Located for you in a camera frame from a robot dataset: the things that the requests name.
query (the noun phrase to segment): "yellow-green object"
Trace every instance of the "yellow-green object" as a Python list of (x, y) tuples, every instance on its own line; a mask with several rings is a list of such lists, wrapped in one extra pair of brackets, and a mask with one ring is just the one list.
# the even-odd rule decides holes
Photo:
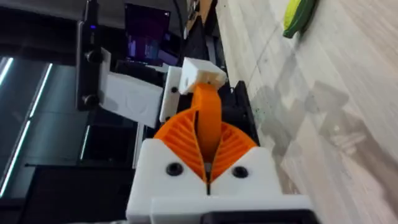
[(290, 0), (284, 19), (284, 37), (292, 38), (304, 30), (313, 15), (317, 0)]

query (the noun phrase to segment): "light wood surface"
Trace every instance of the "light wood surface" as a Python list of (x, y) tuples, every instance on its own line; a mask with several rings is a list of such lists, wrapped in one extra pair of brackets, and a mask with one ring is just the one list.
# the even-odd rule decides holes
[[(188, 13), (190, 12), (190, 6), (192, 5), (192, 2), (193, 2), (193, 0), (187, 0)], [(205, 24), (212, 2), (213, 2), (213, 0), (199, 0), (200, 10), (199, 10), (199, 12), (195, 13), (195, 15), (192, 17), (191, 20), (187, 21), (187, 24), (185, 26), (187, 31), (191, 30), (193, 24), (195, 23), (195, 21), (197, 19), (197, 16), (201, 16), (202, 23)]]
[(398, 1), (320, 0), (285, 39), (289, 0), (219, 0), (231, 85), (244, 80), (283, 190), (324, 223), (398, 223)]

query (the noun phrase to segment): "black cable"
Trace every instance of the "black cable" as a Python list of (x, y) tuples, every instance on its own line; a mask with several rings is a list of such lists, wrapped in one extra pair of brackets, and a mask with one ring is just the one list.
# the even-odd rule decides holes
[(178, 23), (180, 26), (180, 35), (181, 35), (181, 41), (180, 41), (180, 52), (178, 54), (178, 62), (181, 62), (181, 57), (182, 57), (182, 52), (183, 52), (183, 46), (184, 46), (184, 29), (183, 29), (183, 23), (182, 23), (182, 16), (181, 16), (181, 11), (180, 11), (180, 7), (178, 6), (177, 0), (173, 0), (174, 6), (175, 6), (175, 10), (177, 12), (178, 15)]

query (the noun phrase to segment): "screw hole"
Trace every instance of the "screw hole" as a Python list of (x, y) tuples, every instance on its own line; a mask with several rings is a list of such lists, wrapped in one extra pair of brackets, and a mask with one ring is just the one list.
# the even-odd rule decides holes
[(246, 178), (249, 175), (249, 172), (246, 168), (244, 168), (243, 166), (237, 166), (232, 170), (232, 174), (236, 177), (236, 178)]
[(166, 173), (172, 177), (182, 174), (184, 168), (178, 162), (173, 162), (169, 164), (166, 168)]

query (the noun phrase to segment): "fluorescent light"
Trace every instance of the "fluorescent light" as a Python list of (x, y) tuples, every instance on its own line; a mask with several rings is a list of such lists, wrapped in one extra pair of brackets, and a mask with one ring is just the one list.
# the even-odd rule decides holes
[(18, 145), (17, 145), (17, 149), (15, 150), (15, 153), (14, 153), (14, 155), (12, 157), (12, 161), (10, 163), (10, 166), (9, 166), (8, 170), (7, 170), (6, 178), (4, 178), (4, 181), (2, 183), (1, 191), (0, 191), (0, 197), (3, 196), (4, 191), (6, 190), (8, 181), (10, 179), (12, 170), (14, 169), (15, 163), (17, 161), (18, 154), (21, 151), (21, 147), (22, 147), (22, 144), (24, 143), (24, 140), (25, 140), (25, 137), (26, 137), (26, 132), (29, 129), (29, 126), (30, 126), (30, 121), (27, 121), (26, 124), (25, 124), (24, 131), (22, 132), (22, 136), (19, 139), (19, 142), (18, 142)]
[(87, 126), (86, 133), (85, 133), (85, 140), (83, 141), (83, 147), (81, 148), (81, 154), (80, 154), (80, 160), (83, 159), (83, 155), (85, 153), (86, 149), (86, 143), (87, 143), (87, 137), (88, 137), (88, 132), (90, 131), (90, 125)]
[(6, 77), (8, 70), (10, 69), (12, 61), (14, 61), (13, 58), (9, 58), (7, 60), (6, 66), (4, 66), (4, 68), (3, 68), (3, 70), (2, 70), (2, 72), (0, 74), (0, 85), (1, 85), (2, 81), (4, 80), (4, 78)]
[(44, 89), (45, 83), (47, 83), (47, 79), (49, 78), (51, 68), (52, 68), (52, 63), (47, 67), (47, 71), (45, 73), (42, 85), (40, 86), (39, 92), (37, 93), (37, 96), (36, 96), (35, 103), (33, 104), (33, 107), (32, 107), (32, 111), (30, 112), (29, 119), (33, 117), (36, 107), (39, 104), (39, 100), (40, 100), (40, 97), (42, 97), (43, 89)]

